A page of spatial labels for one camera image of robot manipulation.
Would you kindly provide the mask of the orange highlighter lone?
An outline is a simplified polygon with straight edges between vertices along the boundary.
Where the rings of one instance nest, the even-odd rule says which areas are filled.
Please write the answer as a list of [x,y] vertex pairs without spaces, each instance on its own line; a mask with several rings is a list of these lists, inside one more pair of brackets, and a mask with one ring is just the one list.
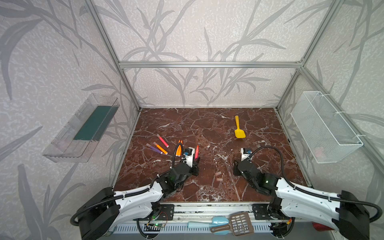
[[164,154],[164,155],[167,155],[168,152],[166,150],[164,150],[159,144],[157,144],[156,142],[153,142],[153,144]]

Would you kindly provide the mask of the pink highlighter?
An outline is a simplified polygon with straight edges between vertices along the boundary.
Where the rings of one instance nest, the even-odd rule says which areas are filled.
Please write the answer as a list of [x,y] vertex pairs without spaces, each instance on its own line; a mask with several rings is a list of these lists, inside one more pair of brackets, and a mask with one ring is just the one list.
[[169,147],[169,144],[161,137],[161,135],[157,134],[157,137],[159,138],[159,140],[164,144],[164,146],[166,148]]
[[197,145],[195,150],[195,160],[198,159],[198,157],[199,157],[199,145]]

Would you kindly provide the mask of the purple highlighter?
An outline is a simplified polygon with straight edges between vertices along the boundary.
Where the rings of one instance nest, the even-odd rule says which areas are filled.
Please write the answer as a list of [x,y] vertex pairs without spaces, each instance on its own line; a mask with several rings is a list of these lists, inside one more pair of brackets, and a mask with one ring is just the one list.
[[155,152],[157,152],[157,153],[159,153],[161,155],[163,154],[163,152],[161,150],[159,150],[158,148],[156,148],[156,147],[154,147],[154,146],[152,146],[150,144],[146,144],[146,146],[149,147],[151,150],[153,150],[153,151],[155,151]]

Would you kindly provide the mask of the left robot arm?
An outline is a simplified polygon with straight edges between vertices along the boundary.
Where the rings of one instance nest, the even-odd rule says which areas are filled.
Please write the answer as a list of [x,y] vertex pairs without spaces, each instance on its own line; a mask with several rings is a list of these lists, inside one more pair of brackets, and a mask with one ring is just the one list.
[[77,210],[70,223],[79,227],[83,240],[97,240],[121,223],[158,216],[161,201],[172,197],[190,176],[199,174],[199,162],[185,159],[140,188],[104,188]]

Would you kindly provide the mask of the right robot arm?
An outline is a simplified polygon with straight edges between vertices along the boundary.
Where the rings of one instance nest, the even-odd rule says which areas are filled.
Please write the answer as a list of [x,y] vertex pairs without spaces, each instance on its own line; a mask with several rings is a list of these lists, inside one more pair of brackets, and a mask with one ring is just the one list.
[[242,176],[259,194],[272,197],[268,213],[277,218],[284,215],[291,219],[305,219],[338,231],[348,240],[370,239],[370,224],[383,215],[380,206],[359,201],[352,193],[322,192],[287,179],[286,174],[277,176],[262,173],[253,163],[252,151],[242,148],[241,160],[234,162],[234,175]]

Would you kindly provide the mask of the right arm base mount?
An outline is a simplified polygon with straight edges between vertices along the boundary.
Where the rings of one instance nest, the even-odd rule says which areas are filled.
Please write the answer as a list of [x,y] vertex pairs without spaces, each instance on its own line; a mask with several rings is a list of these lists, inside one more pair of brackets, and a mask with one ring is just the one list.
[[271,210],[268,203],[252,204],[252,212],[256,220],[283,220],[284,218],[282,213]]

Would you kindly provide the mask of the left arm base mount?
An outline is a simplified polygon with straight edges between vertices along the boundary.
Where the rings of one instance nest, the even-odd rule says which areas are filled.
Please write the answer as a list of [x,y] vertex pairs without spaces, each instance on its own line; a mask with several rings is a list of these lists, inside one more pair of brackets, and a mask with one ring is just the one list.
[[174,218],[174,213],[175,205],[173,204],[155,204],[147,218],[148,220],[171,221]]

